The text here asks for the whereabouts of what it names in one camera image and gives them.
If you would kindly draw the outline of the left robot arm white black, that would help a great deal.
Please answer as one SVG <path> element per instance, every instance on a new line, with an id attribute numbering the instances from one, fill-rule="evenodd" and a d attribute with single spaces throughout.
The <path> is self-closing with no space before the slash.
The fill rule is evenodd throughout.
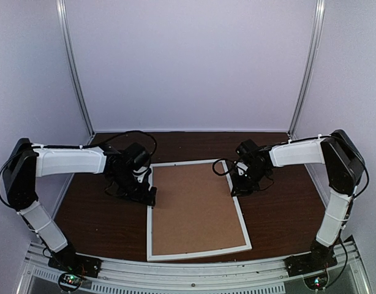
<path id="1" fill-rule="evenodd" d="M 76 174 L 103 175 L 117 186 L 116 196 L 146 206 L 156 204 L 156 187 L 149 183 L 147 165 L 151 153 L 141 144 L 116 149 L 107 142 L 95 145 L 43 145 L 21 138 L 0 169 L 6 206 L 16 211 L 41 241 L 56 254 L 57 263 L 67 272 L 80 267 L 80 258 L 43 205 L 39 192 L 49 192 L 52 178 Z"/>

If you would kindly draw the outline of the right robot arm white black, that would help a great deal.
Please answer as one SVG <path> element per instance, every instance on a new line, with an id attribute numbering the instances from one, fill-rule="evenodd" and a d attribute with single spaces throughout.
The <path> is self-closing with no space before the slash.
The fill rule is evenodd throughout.
<path id="1" fill-rule="evenodd" d="M 306 257 L 310 270 L 319 270 L 329 261 L 340 231 L 348 221 L 365 161 L 347 133 L 337 129 L 329 135 L 289 140 L 278 145 L 258 146 L 251 139 L 236 148 L 231 194 L 250 195 L 260 190 L 259 182 L 274 168 L 289 165 L 323 164 L 328 176 L 329 202 L 321 226 Z"/>

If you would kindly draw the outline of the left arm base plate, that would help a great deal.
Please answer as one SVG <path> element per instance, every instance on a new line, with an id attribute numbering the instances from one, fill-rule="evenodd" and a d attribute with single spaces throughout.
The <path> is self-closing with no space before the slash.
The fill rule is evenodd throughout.
<path id="1" fill-rule="evenodd" d="M 102 265 L 99 258 L 78 255 L 75 252 L 52 252 L 48 266 L 77 276 L 97 278 Z"/>

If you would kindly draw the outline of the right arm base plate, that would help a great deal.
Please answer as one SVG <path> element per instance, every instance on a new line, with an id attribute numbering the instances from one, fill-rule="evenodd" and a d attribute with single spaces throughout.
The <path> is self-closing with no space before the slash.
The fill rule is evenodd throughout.
<path id="1" fill-rule="evenodd" d="M 313 258 L 311 253 L 292 255 L 287 257 L 284 262 L 289 277 L 309 274 L 337 265 L 335 256 L 321 260 Z"/>

